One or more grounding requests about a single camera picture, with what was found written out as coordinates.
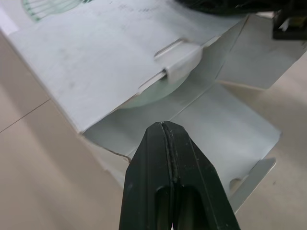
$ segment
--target white cardboard box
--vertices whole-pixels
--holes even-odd
[[[292,58],[287,52],[268,52],[271,46],[276,50],[267,31],[270,23],[258,16],[202,14],[171,1],[97,0],[9,38],[76,132],[95,144],[132,157],[152,123],[171,120],[183,125],[215,165],[237,211],[275,164],[275,159],[263,158],[280,131],[214,82],[239,79],[237,83],[265,88],[303,54],[300,42],[278,42],[277,50],[294,47]],[[182,53],[183,62],[157,61],[157,54],[182,41],[196,47],[196,55]],[[199,54],[199,64],[173,93],[146,106],[118,109],[163,77],[176,81],[181,68],[195,65],[189,57]],[[264,68],[267,76],[255,80],[257,74],[248,75],[248,66]],[[113,175],[123,181],[124,174],[117,172]],[[235,179],[242,184],[232,191]]]

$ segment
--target tile grout line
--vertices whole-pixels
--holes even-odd
[[[23,119],[25,116],[29,115],[30,113],[32,113],[35,109],[41,107],[43,104],[45,104],[46,102],[50,101],[50,99],[48,99],[47,101],[45,101],[44,103],[40,104],[38,107],[32,109],[30,112],[28,112],[27,114],[25,114],[24,116],[22,116],[21,118],[19,118],[17,121],[14,121],[12,124],[10,124],[9,126],[7,126],[5,129],[3,129],[2,131],[0,131],[0,133],[2,133],[4,130],[8,129],[9,127],[11,127],[12,125],[14,125],[15,123],[17,123],[18,121],[20,121],[21,119]]]

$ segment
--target beige tile floor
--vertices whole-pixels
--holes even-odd
[[[306,229],[306,72],[304,56],[266,91],[227,86],[283,131],[275,168],[236,215],[243,230]],[[122,190],[2,35],[0,108],[0,229],[118,229]]]

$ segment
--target black object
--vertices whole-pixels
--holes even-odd
[[[119,230],[240,230],[214,166],[182,126],[157,122],[126,171]]]
[[[274,39],[307,40],[307,0],[176,1],[193,10],[213,14],[233,15],[256,12],[274,12]]]
[[[275,13],[273,38],[307,40],[307,0],[292,0]]]

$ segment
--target black clamp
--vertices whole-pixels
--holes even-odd
[[[219,176],[182,126],[157,122],[126,171],[119,230],[240,230]]]

